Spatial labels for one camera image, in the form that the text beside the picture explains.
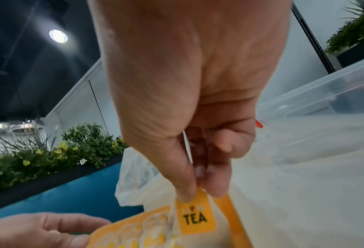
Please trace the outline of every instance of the clear plastic container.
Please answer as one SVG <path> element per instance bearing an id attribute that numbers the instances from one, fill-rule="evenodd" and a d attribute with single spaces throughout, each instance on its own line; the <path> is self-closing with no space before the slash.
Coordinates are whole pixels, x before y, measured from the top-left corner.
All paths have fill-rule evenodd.
<path id="1" fill-rule="evenodd" d="M 364 149 L 364 60 L 257 106 L 271 161 L 300 163 Z"/>

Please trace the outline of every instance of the ceiling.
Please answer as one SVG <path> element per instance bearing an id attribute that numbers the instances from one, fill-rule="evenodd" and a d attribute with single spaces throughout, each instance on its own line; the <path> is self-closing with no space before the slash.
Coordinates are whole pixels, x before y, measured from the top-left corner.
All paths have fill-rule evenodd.
<path id="1" fill-rule="evenodd" d="M 0 0 L 0 121 L 46 116 L 99 57 L 85 0 Z"/>

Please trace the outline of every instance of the white plastic bag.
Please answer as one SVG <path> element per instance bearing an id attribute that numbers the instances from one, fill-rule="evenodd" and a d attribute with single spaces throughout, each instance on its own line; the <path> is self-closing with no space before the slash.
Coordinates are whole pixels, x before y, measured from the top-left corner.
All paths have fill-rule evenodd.
<path id="1" fill-rule="evenodd" d="M 144 155 L 129 147 L 124 150 L 115 196 L 120 206 L 143 205 L 150 211 L 168 204 L 175 193 L 171 182 Z"/>

